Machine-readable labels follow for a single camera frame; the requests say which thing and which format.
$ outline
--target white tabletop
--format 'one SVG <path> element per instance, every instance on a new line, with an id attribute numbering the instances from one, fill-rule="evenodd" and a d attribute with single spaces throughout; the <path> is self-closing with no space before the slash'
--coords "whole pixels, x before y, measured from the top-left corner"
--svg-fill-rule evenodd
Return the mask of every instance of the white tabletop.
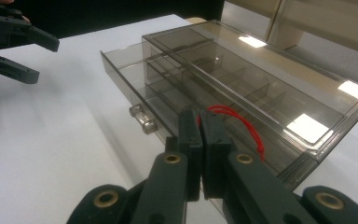
<path id="1" fill-rule="evenodd" d="M 0 50 L 41 73 L 35 85 L 0 76 L 0 223 L 65 223 L 91 189 L 129 189 L 148 176 L 164 146 L 131 118 L 131 105 L 105 73 L 100 50 L 186 24 L 171 15 L 73 36 L 61 40 L 58 53 L 35 45 Z M 358 125 L 301 188 L 333 185 L 358 202 L 355 149 Z M 190 224 L 224 223 L 205 201 L 190 203 L 187 218 Z"/>

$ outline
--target mounting hole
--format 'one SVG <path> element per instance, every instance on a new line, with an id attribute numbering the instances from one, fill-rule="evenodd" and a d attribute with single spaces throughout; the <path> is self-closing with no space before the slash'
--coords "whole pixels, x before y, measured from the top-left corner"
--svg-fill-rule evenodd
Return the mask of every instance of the mounting hole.
<path id="1" fill-rule="evenodd" d="M 153 214 L 149 218 L 149 224 L 164 224 L 164 223 L 165 223 L 165 217 L 160 213 Z"/>
<path id="2" fill-rule="evenodd" d="M 177 163 L 180 161 L 180 156 L 177 156 L 177 155 L 167 155 L 164 159 L 165 162 L 167 163 Z"/>
<path id="3" fill-rule="evenodd" d="M 94 205 L 99 208 L 109 207 L 118 200 L 118 194 L 115 190 L 105 190 L 97 194 L 94 198 Z"/>
<path id="4" fill-rule="evenodd" d="M 292 214 L 284 214 L 283 222 L 286 224 L 301 224 L 301 220 Z"/>
<path id="5" fill-rule="evenodd" d="M 319 192 L 316 193 L 315 197 L 319 203 L 330 209 L 340 210 L 344 208 L 344 202 L 342 202 L 342 200 L 340 200 L 336 195 L 326 192 Z"/>
<path id="6" fill-rule="evenodd" d="M 244 164 L 249 164 L 253 162 L 253 158 L 247 154 L 238 154 L 237 161 Z"/>

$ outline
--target drawer handle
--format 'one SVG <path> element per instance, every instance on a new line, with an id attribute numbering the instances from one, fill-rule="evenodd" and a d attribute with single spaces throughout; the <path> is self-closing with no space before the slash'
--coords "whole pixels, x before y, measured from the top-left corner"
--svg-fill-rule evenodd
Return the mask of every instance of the drawer handle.
<path id="1" fill-rule="evenodd" d="M 130 114 L 133 118 L 138 120 L 145 134 L 153 133 L 158 129 L 157 123 L 146 115 L 141 105 L 133 105 L 130 107 Z"/>

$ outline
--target red cable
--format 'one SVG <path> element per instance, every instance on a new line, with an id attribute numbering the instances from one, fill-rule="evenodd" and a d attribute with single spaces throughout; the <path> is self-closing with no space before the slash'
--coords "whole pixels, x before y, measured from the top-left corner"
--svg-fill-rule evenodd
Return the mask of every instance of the red cable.
<path id="1" fill-rule="evenodd" d="M 260 160 L 264 161 L 265 157 L 265 151 L 264 151 L 264 145 L 260 138 L 260 135 L 255 130 L 255 127 L 244 117 L 242 117 L 240 114 L 235 112 L 235 110 L 231 109 L 228 106 L 225 105 L 212 105 L 207 108 L 210 111 L 213 111 L 216 114 L 226 114 L 230 115 L 231 117 L 239 119 L 248 129 L 251 136 L 254 138 L 256 144 L 257 144 L 257 153 L 260 155 Z"/>

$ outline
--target transparent plastic drawer box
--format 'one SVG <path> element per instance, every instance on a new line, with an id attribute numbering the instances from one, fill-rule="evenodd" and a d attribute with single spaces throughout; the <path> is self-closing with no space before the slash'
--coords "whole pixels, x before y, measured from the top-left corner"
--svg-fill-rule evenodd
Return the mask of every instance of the transparent plastic drawer box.
<path id="1" fill-rule="evenodd" d="M 265 164 L 296 187 L 358 120 L 358 84 L 275 49 L 218 21 L 143 36 L 102 53 L 107 74 L 153 120 L 161 141 L 177 135 L 178 113 L 226 105 L 249 120 Z M 222 116 L 237 148 L 256 144 Z"/>

